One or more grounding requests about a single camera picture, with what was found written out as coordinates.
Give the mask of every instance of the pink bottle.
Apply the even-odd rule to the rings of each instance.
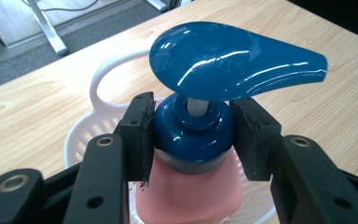
[[[145,224],[221,223],[240,208],[242,196],[233,149],[201,175],[178,173],[155,154],[149,186],[137,185],[136,209]]]

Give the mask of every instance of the table surface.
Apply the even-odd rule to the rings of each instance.
[[[358,175],[358,35],[283,0],[197,0],[0,86],[0,174],[31,167],[46,178],[63,170],[65,136],[92,110],[90,80],[98,66],[112,52],[187,21],[227,23],[325,55],[325,82],[255,98],[283,135],[315,140],[339,168]],[[99,95],[120,104],[145,91],[171,93],[141,58],[114,69]]]

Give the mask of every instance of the soap dispenser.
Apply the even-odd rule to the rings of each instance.
[[[175,93],[156,110],[150,180],[136,190],[146,224],[221,223],[235,213],[242,185],[226,101],[321,82],[327,69],[321,54],[205,21],[160,35],[149,61]]]

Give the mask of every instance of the white basket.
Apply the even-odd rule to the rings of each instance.
[[[118,65],[147,55],[151,44],[151,41],[145,41],[143,45],[130,46],[124,51],[116,52],[98,68],[89,88],[89,98],[91,99],[93,110],[72,127],[65,139],[63,151],[65,168],[69,168],[83,160],[90,139],[104,133],[112,133],[128,108],[129,104],[110,104],[98,96],[98,86],[103,77]],[[157,99],[156,105],[159,105],[161,101],[162,99]],[[263,223],[275,212],[269,192],[269,183],[249,182],[238,157],[237,162],[241,174],[243,200],[241,208],[226,219],[224,223]],[[133,183],[129,183],[129,187],[131,223],[143,223],[137,216],[135,209],[136,187]]]

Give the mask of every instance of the gray floor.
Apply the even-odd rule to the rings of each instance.
[[[70,53],[74,53],[160,14],[144,0],[127,0],[86,20],[74,21],[56,29]],[[43,35],[9,49],[2,47],[0,85],[60,58]]]

